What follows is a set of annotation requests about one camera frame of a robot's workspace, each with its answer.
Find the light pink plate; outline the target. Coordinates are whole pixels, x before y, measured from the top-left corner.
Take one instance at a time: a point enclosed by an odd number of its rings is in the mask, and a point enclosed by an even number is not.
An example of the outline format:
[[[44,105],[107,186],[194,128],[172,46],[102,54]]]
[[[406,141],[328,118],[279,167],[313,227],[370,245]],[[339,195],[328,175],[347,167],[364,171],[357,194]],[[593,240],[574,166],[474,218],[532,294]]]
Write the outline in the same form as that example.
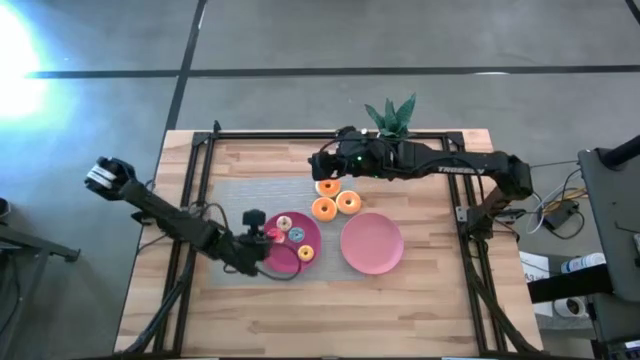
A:
[[[399,227],[378,213],[362,213],[342,229],[340,249],[346,262],[366,275],[381,275],[400,262],[404,239]]]

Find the grey cart panel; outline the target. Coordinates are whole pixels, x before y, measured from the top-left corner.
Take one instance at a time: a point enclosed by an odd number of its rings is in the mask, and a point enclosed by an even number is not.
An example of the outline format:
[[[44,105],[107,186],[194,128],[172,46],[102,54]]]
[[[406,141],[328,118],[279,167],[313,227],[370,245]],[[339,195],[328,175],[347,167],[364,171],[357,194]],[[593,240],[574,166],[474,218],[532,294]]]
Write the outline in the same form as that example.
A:
[[[583,150],[578,159],[614,293],[640,302],[640,158],[619,171],[595,151]]]

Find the black shelf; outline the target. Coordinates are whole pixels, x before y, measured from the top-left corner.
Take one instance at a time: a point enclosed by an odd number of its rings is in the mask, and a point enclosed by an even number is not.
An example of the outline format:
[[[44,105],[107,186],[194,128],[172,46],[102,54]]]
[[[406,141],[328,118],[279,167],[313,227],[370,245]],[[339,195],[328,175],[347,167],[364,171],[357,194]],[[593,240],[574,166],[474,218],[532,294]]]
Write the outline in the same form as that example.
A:
[[[589,279],[560,279],[559,277],[533,281],[527,284],[534,304],[562,298],[586,296],[597,293],[611,294],[613,287],[609,281]]]

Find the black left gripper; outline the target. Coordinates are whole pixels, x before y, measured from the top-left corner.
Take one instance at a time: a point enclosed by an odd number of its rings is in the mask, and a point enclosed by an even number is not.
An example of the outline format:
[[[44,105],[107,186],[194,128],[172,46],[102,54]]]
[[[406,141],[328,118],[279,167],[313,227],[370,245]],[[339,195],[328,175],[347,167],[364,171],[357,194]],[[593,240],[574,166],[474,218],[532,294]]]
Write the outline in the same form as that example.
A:
[[[257,263],[266,259],[266,248],[271,249],[275,245],[273,238],[226,234],[219,243],[219,258],[224,262],[223,271],[227,274],[257,276]]]

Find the black power adapter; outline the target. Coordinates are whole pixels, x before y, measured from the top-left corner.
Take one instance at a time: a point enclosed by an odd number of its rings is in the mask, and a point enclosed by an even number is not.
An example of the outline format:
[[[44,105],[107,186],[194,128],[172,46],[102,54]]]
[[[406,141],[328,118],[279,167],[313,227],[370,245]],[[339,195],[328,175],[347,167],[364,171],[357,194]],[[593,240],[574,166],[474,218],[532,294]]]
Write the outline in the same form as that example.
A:
[[[562,200],[544,215],[543,225],[548,229],[557,230],[578,211],[578,208],[577,202]]]

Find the white bottle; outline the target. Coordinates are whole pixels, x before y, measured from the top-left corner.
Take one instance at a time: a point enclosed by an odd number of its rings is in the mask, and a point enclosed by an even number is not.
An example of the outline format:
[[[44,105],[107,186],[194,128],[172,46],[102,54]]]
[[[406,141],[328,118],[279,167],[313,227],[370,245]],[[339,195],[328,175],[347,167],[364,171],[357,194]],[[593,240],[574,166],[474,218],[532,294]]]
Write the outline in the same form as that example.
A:
[[[562,263],[560,269],[563,274],[566,274],[605,263],[605,255],[603,253],[596,252],[569,259]]]

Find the large toy donut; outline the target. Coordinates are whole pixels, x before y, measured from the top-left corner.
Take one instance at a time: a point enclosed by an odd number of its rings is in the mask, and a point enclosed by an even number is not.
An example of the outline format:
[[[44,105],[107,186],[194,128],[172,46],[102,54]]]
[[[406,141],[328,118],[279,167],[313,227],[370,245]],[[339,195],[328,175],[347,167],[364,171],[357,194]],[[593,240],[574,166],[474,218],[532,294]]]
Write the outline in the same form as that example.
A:
[[[321,197],[334,198],[341,192],[341,181],[338,179],[316,181],[315,190]]]
[[[338,210],[346,215],[353,215],[358,213],[362,206],[362,201],[359,194],[351,190],[340,192],[336,196],[335,202]]]
[[[338,212],[335,201],[329,197],[317,198],[311,206],[312,215],[320,222],[330,222]]]

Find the white paper box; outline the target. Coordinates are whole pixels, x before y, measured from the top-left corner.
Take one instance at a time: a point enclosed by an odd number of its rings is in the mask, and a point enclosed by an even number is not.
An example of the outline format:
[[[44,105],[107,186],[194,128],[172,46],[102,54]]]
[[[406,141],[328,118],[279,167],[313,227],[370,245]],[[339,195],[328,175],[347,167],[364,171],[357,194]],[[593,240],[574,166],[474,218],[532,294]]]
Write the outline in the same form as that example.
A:
[[[523,251],[520,251],[519,255],[527,283],[546,279],[551,275],[547,257]]]

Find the white tape roll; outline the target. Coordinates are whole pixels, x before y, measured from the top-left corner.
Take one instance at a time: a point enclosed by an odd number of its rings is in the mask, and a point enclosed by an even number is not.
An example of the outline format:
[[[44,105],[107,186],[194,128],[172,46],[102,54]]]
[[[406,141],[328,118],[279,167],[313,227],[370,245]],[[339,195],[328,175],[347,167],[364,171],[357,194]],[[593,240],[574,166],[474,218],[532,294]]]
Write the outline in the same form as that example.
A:
[[[584,302],[577,297],[558,299],[553,302],[555,312],[564,318],[577,318],[586,315]]]

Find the green snake plant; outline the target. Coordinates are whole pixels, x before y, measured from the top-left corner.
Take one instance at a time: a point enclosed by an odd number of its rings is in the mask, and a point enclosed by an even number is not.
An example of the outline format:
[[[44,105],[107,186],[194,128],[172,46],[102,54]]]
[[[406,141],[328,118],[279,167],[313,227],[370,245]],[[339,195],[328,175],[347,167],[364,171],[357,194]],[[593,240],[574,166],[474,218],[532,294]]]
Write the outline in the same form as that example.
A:
[[[415,104],[416,94],[413,93],[398,109],[391,100],[386,99],[383,114],[369,104],[365,104],[364,108],[377,126],[380,137],[406,139],[410,136],[409,123]]]

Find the black pole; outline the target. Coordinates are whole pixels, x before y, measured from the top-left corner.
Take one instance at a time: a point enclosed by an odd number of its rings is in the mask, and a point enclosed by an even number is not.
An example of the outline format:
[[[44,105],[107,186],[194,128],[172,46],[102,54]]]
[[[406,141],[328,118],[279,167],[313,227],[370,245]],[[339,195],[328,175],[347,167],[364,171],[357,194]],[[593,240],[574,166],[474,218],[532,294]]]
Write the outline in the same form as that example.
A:
[[[616,148],[599,150],[601,163],[610,169],[618,168],[638,155],[640,155],[640,135]]]

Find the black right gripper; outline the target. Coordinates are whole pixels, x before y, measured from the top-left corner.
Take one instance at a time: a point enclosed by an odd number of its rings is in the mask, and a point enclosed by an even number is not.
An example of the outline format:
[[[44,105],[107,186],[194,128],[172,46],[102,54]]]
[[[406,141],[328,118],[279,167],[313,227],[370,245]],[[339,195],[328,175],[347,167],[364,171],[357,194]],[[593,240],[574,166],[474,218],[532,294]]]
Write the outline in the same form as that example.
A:
[[[399,177],[396,167],[397,151],[381,139],[343,140],[339,156],[329,152],[313,153],[308,159],[313,166],[315,181],[337,180],[344,175],[394,179]]]

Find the black stand leg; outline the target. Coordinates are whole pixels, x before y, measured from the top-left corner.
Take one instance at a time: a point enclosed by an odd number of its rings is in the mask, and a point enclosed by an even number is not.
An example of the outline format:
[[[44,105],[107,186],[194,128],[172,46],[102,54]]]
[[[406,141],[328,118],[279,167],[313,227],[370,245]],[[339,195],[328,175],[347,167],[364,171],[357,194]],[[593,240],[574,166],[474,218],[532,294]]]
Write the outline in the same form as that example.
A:
[[[57,255],[66,262],[75,262],[81,250],[72,249],[56,242],[45,240],[25,232],[11,228],[4,222],[4,218],[11,212],[11,203],[0,197],[0,244],[9,244],[14,247],[45,251],[48,255]]]

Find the dark pink plate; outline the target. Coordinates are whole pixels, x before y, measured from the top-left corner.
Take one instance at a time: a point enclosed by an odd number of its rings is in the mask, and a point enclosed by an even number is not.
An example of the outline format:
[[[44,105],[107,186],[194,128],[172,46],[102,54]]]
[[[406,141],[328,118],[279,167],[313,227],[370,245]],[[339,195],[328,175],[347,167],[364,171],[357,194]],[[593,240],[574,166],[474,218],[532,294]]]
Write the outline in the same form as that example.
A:
[[[300,269],[301,273],[304,273],[310,267],[312,267],[320,258],[322,253],[322,235],[320,228],[316,224],[315,220],[300,212],[282,212],[269,218],[265,225],[264,230],[267,231],[271,228],[275,228],[276,220],[279,216],[289,216],[293,221],[292,227],[301,227],[305,230],[305,239],[300,243],[294,243],[289,240],[288,232],[285,232],[286,240],[271,248],[270,254],[264,261],[266,267],[269,270],[273,270],[277,273],[295,273],[297,269]],[[315,250],[315,257],[310,262],[302,262],[297,256],[297,250],[302,245],[310,245]]]

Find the grey woven placemat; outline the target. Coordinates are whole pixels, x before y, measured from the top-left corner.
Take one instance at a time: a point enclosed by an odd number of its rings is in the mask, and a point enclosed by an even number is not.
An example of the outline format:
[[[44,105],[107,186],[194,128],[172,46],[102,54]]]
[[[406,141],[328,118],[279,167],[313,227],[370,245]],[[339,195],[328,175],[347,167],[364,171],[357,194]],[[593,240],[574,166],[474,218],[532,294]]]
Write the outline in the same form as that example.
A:
[[[340,235],[350,217],[339,213],[330,222],[320,222],[311,213],[311,205],[318,198],[315,182],[307,177],[272,177],[222,179],[214,185],[210,202],[224,210],[228,225],[236,235],[248,227],[242,224],[245,211],[258,209],[266,214],[266,221],[282,212],[300,212],[313,218],[322,235],[322,253],[319,260],[304,273],[283,274],[269,270],[261,263],[261,272],[250,277],[240,273],[227,274],[221,261],[208,265],[208,284],[213,288],[254,285],[293,285],[311,282],[360,281],[365,275],[352,268],[340,249]]]

